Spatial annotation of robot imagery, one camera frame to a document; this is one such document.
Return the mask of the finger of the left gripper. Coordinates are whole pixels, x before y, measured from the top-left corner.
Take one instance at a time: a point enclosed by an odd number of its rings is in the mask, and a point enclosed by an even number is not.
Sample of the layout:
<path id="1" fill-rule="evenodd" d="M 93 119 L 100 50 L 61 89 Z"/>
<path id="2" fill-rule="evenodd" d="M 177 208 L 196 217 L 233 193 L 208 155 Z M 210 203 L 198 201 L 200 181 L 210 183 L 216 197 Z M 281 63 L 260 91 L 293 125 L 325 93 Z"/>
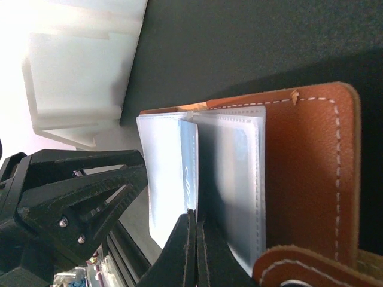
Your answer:
<path id="1" fill-rule="evenodd" d="M 17 211 L 56 266 L 77 266 L 92 256 L 146 186 L 145 166 L 109 170 L 29 189 Z"/>
<path id="2" fill-rule="evenodd" d="M 142 166 L 144 159 L 138 150 L 64 151 L 44 149 L 31 156 L 23 183 L 23 191 L 72 179 L 79 170 L 125 165 Z"/>

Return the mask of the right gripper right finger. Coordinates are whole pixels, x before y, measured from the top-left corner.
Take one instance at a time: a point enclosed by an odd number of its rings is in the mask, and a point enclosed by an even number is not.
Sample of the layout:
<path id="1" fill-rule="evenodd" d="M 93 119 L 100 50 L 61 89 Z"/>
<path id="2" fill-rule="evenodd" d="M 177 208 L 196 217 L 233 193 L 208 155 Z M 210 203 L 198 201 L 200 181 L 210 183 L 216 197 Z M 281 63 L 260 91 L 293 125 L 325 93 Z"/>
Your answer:
<path id="1" fill-rule="evenodd" d="M 218 227 L 209 221 L 196 227 L 197 286 L 257 286 L 235 260 Z"/>

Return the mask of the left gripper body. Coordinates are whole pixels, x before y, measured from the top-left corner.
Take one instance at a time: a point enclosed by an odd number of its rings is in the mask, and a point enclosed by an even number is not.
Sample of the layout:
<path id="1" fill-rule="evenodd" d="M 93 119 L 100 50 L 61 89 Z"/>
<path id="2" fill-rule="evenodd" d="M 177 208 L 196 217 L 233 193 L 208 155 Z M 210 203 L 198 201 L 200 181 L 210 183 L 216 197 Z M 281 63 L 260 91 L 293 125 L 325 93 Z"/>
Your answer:
<path id="1" fill-rule="evenodd" d="M 18 205 L 26 190 L 72 179 L 75 170 L 90 167 L 89 152 L 17 153 L 5 159 L 1 167 L 1 286 L 48 286 L 55 270 L 69 270 L 90 258 L 85 245 L 70 239 L 69 227 L 60 227 L 63 217 L 47 210 L 54 230 L 64 233 L 66 247 L 59 241 L 45 243 L 41 235 L 19 216 Z"/>

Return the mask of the white storage bin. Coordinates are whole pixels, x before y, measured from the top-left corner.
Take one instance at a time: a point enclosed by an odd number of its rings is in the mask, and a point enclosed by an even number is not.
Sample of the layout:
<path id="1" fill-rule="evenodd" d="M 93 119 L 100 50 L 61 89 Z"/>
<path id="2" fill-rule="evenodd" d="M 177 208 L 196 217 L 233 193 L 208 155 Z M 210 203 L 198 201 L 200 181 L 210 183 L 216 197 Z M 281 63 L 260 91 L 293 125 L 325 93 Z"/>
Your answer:
<path id="1" fill-rule="evenodd" d="M 94 149 L 118 126 L 146 1 L 28 1 L 22 71 L 37 135 Z"/>

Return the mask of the brown leather card holder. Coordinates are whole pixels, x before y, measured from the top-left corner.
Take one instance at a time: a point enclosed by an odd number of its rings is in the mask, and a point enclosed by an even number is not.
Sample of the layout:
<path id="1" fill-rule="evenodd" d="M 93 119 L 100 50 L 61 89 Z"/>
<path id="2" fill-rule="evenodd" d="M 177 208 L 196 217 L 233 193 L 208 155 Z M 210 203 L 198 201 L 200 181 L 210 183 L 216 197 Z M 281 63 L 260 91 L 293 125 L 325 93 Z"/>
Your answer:
<path id="1" fill-rule="evenodd" d="M 267 251 L 251 266 L 260 286 L 381 286 L 382 256 L 358 248 L 361 110 L 334 82 L 150 109 L 266 109 Z"/>

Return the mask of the blue VIP credit card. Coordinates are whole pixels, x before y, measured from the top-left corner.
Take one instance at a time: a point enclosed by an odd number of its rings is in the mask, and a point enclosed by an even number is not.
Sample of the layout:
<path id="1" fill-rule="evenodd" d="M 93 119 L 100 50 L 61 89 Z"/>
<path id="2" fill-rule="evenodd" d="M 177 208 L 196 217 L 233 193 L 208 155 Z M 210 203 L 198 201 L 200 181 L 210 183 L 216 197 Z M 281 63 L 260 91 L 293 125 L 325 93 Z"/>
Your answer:
<path id="1" fill-rule="evenodd" d="M 179 120 L 181 162 L 183 172 L 184 205 L 197 209 L 199 189 L 199 139 L 195 123 Z"/>

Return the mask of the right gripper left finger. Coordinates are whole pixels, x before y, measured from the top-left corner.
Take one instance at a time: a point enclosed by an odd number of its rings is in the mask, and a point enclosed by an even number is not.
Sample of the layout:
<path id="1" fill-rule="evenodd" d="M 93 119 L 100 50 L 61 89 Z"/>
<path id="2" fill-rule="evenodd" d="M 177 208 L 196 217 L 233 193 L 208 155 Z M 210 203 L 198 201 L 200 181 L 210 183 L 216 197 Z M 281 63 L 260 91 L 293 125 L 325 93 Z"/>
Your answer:
<path id="1" fill-rule="evenodd" d="M 180 215 L 157 261 L 137 285 L 196 285 L 196 219 L 193 210 Z"/>

